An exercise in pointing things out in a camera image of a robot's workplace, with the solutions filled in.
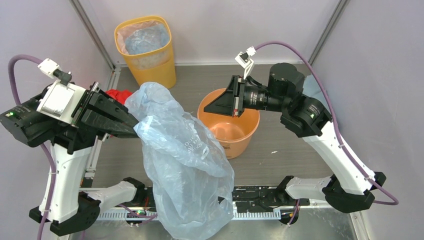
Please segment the light blue trash bag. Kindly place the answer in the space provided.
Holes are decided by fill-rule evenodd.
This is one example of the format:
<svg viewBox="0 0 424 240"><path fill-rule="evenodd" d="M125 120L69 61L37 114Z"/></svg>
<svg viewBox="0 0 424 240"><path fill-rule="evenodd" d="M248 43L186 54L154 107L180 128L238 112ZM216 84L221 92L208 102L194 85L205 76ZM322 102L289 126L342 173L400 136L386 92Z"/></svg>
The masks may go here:
<svg viewBox="0 0 424 240"><path fill-rule="evenodd" d="M235 172L214 134L170 91L143 83L126 101L157 218L175 239L206 240L233 218Z"/></svg>

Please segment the orange round trash bin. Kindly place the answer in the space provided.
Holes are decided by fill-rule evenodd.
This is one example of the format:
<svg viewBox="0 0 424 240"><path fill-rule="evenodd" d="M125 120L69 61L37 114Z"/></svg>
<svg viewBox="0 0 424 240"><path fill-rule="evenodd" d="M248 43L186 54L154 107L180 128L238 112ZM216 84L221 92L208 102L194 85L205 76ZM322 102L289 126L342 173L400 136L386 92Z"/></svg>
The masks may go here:
<svg viewBox="0 0 424 240"><path fill-rule="evenodd" d="M224 148L227 159L240 156L248 147L260 123L260 112L246 109L241 117L230 117L204 111L204 107L224 92L223 88L206 95L197 110L197 118L214 134Z"/></svg>

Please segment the yellow mesh trash bin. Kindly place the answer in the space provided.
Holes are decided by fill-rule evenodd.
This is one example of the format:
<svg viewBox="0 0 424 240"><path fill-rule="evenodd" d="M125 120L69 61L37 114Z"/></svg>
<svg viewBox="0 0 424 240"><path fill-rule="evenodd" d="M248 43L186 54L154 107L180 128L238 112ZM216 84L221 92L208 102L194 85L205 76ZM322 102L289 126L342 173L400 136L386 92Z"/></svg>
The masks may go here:
<svg viewBox="0 0 424 240"><path fill-rule="evenodd" d="M125 40L134 31L162 23L167 28L170 40L160 49L130 55L126 50ZM150 15L127 20L114 30L114 41L118 52L123 57L127 67L138 85L146 82L156 82L170 89L177 82L172 34L168 23L160 16Z"/></svg>

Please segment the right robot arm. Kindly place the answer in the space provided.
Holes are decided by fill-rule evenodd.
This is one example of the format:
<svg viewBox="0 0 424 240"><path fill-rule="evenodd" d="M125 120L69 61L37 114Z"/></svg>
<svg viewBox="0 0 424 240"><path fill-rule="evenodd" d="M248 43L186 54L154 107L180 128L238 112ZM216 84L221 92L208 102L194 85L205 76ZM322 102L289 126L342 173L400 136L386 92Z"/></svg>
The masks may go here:
<svg viewBox="0 0 424 240"><path fill-rule="evenodd" d="M228 87L204 107L204 111L239 118L246 109L281 113L280 122L308 143L332 170L324 178L286 176L278 185L276 197L283 205L298 199L326 201L342 213L367 210L375 201L372 190L386 176L367 168L347 144L338 141L335 122L321 101L303 93L305 76L290 63L274 64L267 86L251 76L234 75Z"/></svg>

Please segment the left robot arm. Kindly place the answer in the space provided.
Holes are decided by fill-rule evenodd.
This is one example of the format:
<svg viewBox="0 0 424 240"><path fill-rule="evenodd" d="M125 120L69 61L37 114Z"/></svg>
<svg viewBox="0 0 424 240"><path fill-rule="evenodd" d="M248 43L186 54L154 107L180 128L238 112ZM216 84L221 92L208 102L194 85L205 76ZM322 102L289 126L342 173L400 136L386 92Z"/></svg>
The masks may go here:
<svg viewBox="0 0 424 240"><path fill-rule="evenodd" d="M13 137L35 148L51 143L51 163L41 204L29 212L37 223L50 222L62 237L87 230L105 211L123 203L141 206L144 184L132 177L108 188L80 190L94 148L107 137L136 138L137 119L94 82L89 89L56 80L42 93L3 112L0 122Z"/></svg>

